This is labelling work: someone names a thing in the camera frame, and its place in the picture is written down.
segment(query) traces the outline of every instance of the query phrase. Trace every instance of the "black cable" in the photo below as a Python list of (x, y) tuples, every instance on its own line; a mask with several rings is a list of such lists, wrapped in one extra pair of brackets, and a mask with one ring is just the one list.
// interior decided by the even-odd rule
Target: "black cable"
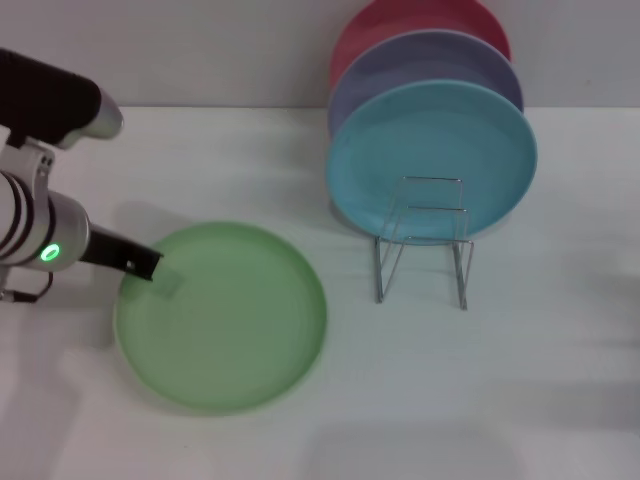
[(44, 297), (49, 289), (51, 289), (51, 285), (53, 285), (53, 273), (48, 272), (49, 277), (47, 279), (47, 284), (44, 286), (39, 293), (27, 293), (27, 292), (17, 292), (15, 290), (5, 290), (4, 296), (8, 296), (10, 298), (10, 302), (12, 303), (36, 303), (42, 297)]

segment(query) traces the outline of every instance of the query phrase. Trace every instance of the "red plate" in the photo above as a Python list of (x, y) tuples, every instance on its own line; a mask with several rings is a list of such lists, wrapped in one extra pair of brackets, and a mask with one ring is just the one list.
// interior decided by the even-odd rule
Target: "red plate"
[(369, 48), (389, 37), (428, 28), (474, 35), (511, 58), (502, 26), (475, 0), (374, 0), (349, 22), (333, 50), (331, 88), (351, 62)]

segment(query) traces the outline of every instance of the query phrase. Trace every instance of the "plate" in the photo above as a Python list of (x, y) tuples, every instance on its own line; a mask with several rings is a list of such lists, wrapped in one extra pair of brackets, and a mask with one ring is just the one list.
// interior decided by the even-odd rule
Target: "plate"
[(421, 30), (385, 40), (351, 64), (329, 102), (329, 131), (335, 135), (358, 107), (387, 90), (440, 78), (482, 85), (523, 109), (518, 77), (498, 50), (466, 33)]
[(412, 30), (457, 30), (481, 38), (511, 58), (509, 42), (498, 20), (472, 0), (374, 0), (342, 32), (331, 58), (331, 88), (363, 52)]
[(115, 336), (138, 379), (180, 405), (245, 410), (288, 390), (323, 343), (327, 306), (304, 257), (249, 225), (178, 231), (153, 282), (124, 279)]
[[(382, 233), (402, 177), (460, 179), (473, 235), (522, 199), (536, 161), (534, 134), (511, 102), (472, 83), (430, 80), (390, 90), (356, 110), (333, 140), (326, 178), (336, 207), (372, 235)], [(456, 208), (458, 193), (436, 183), (413, 185), (397, 205)], [(452, 237), (450, 214), (423, 213), (405, 218), (398, 238)]]

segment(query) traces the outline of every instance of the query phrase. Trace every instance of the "white table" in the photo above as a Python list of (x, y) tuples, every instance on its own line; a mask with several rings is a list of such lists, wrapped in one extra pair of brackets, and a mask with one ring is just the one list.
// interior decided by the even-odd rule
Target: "white table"
[(278, 233), (322, 279), (326, 345), (267, 407), (186, 416), (117, 366), (119, 275), (76, 265), (41, 305), (0, 305), (0, 478), (640, 478), (640, 111), (527, 112), (536, 179), (478, 239), (468, 312), (440, 247), (408, 250), (374, 303), (371, 240), (328, 208), (323, 111), (124, 113), (52, 188), (144, 242), (212, 219)]

